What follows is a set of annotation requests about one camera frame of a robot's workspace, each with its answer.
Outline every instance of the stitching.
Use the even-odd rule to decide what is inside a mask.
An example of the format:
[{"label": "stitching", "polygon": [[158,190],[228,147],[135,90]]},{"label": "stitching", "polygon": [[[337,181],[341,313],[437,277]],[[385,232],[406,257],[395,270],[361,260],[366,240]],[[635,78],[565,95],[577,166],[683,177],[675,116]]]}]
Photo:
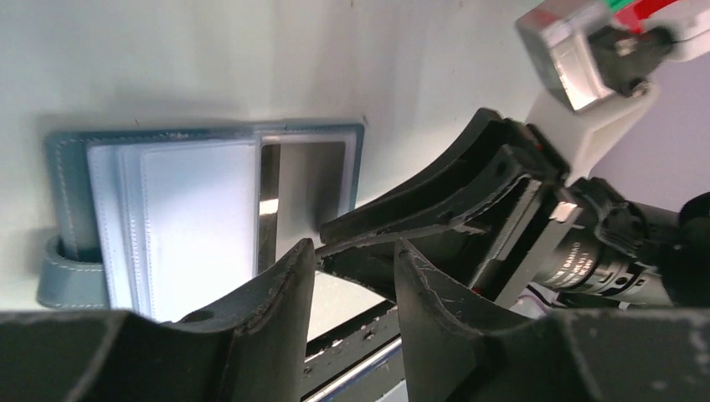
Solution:
[{"label": "stitching", "polygon": [[[153,136],[123,136],[123,137],[113,137],[108,138],[111,141],[123,141],[123,140],[134,140],[134,139],[157,139],[157,138],[167,138],[167,137],[195,137],[199,134],[196,133],[182,133],[180,131],[169,131],[162,134],[157,134]],[[75,142],[89,142],[89,141],[99,141],[102,138],[97,137],[86,137],[86,138],[70,138],[69,140],[63,140],[57,143],[56,149],[54,150],[54,155],[57,158],[57,176],[59,176],[59,191],[62,194],[62,204],[64,207],[64,212],[66,213],[67,220],[69,221],[69,239],[71,240],[71,249],[74,251],[74,257],[79,258],[79,246],[76,244],[76,232],[74,228],[74,219],[71,214],[71,208],[69,207],[69,196],[66,190],[66,178],[64,177],[64,165],[62,162],[62,150],[64,146],[69,143]]]},{"label": "stitching", "polygon": [[51,265],[57,266],[57,267],[59,267],[59,268],[63,268],[63,269],[65,269],[65,270],[67,270],[67,271],[77,271],[77,272],[103,272],[103,271],[104,271],[104,270],[102,270],[101,268],[95,268],[95,269],[72,268],[72,267],[70,267],[70,266],[60,264],[60,263],[57,262],[57,261],[51,260],[49,257],[47,257],[47,258],[45,259],[45,261],[47,261],[47,262],[50,263]]},{"label": "stitching", "polygon": [[102,308],[106,307],[105,304],[63,304],[63,303],[52,303],[49,301],[46,301],[42,299],[41,297],[37,298],[37,301],[45,304],[47,306],[52,306],[52,307],[71,307],[71,308]]},{"label": "stitching", "polygon": [[69,237],[72,239],[71,249],[74,251],[74,258],[79,258],[79,247],[76,244],[76,233],[74,232],[74,220],[71,218],[71,209],[69,209],[69,196],[66,191],[66,180],[64,179],[64,165],[62,164],[62,146],[66,142],[60,142],[57,144],[54,150],[54,155],[57,158],[57,176],[59,176],[59,187],[62,193],[62,204],[64,206],[64,213],[69,221]]},{"label": "stitching", "polygon": [[147,282],[148,282],[148,292],[151,296],[151,313],[155,317],[156,314],[156,295],[155,295],[155,288],[153,286],[153,280],[151,273],[153,272],[153,264],[152,264],[152,258],[150,256],[151,254],[151,219],[150,215],[148,214],[148,183],[147,183],[147,178],[146,178],[146,164],[143,158],[141,158],[139,162],[141,166],[141,184],[143,185],[143,224],[144,224],[144,229],[146,231],[146,264],[148,265],[146,267],[147,269]]}]

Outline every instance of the screw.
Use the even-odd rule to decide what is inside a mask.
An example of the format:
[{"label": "screw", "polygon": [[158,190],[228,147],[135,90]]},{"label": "screw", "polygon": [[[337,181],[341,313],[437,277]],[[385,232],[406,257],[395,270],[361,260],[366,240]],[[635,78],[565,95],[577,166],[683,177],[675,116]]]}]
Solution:
[{"label": "screw", "polygon": [[636,51],[636,45],[639,44],[636,38],[619,39],[614,44],[616,54],[621,57],[628,56]]}]

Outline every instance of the card slot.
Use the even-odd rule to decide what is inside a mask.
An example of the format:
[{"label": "card slot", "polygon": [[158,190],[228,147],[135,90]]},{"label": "card slot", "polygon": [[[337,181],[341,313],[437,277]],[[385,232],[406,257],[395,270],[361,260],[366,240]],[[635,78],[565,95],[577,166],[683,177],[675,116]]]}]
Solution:
[{"label": "card slot", "polygon": [[255,275],[258,148],[254,141],[201,142],[142,147],[136,154],[143,286],[152,317],[177,321]]}]

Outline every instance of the gray card holder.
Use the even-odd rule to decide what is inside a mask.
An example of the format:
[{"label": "gray card holder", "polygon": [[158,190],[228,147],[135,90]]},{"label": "gray card holder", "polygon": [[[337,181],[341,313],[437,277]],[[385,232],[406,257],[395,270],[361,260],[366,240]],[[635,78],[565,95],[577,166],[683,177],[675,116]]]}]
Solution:
[{"label": "gray card holder", "polygon": [[[279,192],[290,193],[291,188],[280,188],[296,186],[296,183],[292,183],[294,180],[302,181],[304,189],[311,195],[306,201],[307,205],[299,205],[298,208],[318,209],[315,221],[308,223],[311,228],[316,228],[322,221],[334,219],[354,208],[363,135],[364,127],[359,123],[314,124],[309,121],[175,130],[58,132],[50,135],[45,146],[59,237],[47,245],[37,292],[38,302],[46,307],[61,309],[111,308],[90,184],[87,159],[89,147],[258,136],[262,139],[260,201],[268,204],[274,197],[282,198]],[[316,147],[318,144],[321,144],[320,147],[332,144],[333,149],[340,150],[337,152],[337,161],[330,160],[332,157],[314,157],[314,153],[321,155],[323,152],[314,151],[316,148],[309,148],[309,144]],[[302,147],[310,151],[303,152]],[[292,177],[292,169],[280,169],[280,159],[286,157],[288,162],[284,163],[290,164],[294,162],[292,159],[295,155],[300,163],[309,165],[301,176],[315,174],[316,180]],[[342,164],[342,169],[336,169],[338,177],[322,177],[323,172],[332,170],[327,167],[333,163]],[[282,173],[288,173],[288,177],[279,180]],[[332,197],[323,197],[324,193],[327,195],[333,192],[339,193],[335,201],[332,201]],[[283,197],[283,201],[291,203],[289,197]],[[302,222],[289,222],[291,217],[303,219],[301,209],[296,210],[291,205],[279,203],[278,212],[259,214],[258,272],[273,263],[276,256],[281,254],[279,249],[290,246],[276,244],[276,216],[280,216],[278,227],[283,232],[279,237],[289,243],[291,237],[295,239],[303,235],[298,229],[303,225]]]}]

